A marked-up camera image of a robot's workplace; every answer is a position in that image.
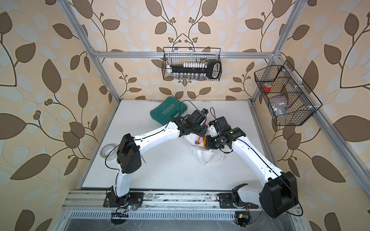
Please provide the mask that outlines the white printed tote bag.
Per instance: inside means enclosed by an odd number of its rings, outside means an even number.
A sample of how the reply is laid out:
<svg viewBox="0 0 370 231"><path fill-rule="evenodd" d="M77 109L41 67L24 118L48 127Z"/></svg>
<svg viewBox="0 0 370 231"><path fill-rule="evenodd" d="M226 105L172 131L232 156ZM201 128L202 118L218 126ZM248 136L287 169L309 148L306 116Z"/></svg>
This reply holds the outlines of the white printed tote bag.
<svg viewBox="0 0 370 231"><path fill-rule="evenodd" d="M195 144L196 138L198 136L195 134L190 134L185 136L185 141L190 147L191 153L198 159L198 161L205 165L216 165L224 160L224 154L218 150L205 149L203 146L203 138L200 144Z"/></svg>

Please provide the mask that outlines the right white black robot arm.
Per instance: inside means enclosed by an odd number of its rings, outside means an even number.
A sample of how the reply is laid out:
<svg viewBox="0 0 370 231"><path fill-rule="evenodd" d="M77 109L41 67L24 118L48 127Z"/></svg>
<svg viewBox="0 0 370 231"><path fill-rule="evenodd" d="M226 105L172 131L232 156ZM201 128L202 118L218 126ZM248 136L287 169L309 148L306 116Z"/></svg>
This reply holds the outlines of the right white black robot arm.
<svg viewBox="0 0 370 231"><path fill-rule="evenodd" d="M262 207L271 218L277 218L300 204L296 177L271 163L240 128L217 129L211 125L208 131L210 134L204 139L205 148L222 150L228 146L248 164L262 185L262 189L250 188L247 184L235 187L235 206L251 203Z"/></svg>

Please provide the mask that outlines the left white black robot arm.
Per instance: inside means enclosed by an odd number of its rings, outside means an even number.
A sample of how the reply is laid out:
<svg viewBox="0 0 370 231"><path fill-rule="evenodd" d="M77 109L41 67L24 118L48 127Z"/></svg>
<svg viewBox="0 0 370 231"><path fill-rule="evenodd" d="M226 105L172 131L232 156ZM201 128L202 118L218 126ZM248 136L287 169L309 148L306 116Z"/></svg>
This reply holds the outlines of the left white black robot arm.
<svg viewBox="0 0 370 231"><path fill-rule="evenodd" d="M141 156L145 152L166 141L178 139L182 136L190 134L204 136L207 132L206 120L207 116L205 114L195 111L185 117L174 117L167 125L147 134L135 137L129 133L124 135L117 149L119 173L113 186L115 196L122 198L130 192L133 173L141 167Z"/></svg>

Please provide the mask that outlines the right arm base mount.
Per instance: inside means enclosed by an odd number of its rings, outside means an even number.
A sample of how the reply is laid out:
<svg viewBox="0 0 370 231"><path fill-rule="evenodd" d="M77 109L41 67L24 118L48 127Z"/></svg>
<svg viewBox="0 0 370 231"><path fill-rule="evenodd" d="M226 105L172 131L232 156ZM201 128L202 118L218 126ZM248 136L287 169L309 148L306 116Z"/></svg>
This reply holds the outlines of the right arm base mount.
<svg viewBox="0 0 370 231"><path fill-rule="evenodd" d="M235 193L219 193L216 196L216 200L219 202L220 208L222 209L246 209L247 206L249 206L250 209L259 208L258 205L242 202L239 196L237 196Z"/></svg>

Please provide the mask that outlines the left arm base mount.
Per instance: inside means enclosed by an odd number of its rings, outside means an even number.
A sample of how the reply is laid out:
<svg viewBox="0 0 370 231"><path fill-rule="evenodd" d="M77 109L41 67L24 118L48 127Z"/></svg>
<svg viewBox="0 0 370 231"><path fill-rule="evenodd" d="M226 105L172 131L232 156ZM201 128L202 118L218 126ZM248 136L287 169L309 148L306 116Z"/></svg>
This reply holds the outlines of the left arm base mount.
<svg viewBox="0 0 370 231"><path fill-rule="evenodd" d="M133 206L134 210L141 207L143 203L144 193L128 193L123 197L118 197L112 191L106 192L106 198L103 203L105 208L118 208Z"/></svg>

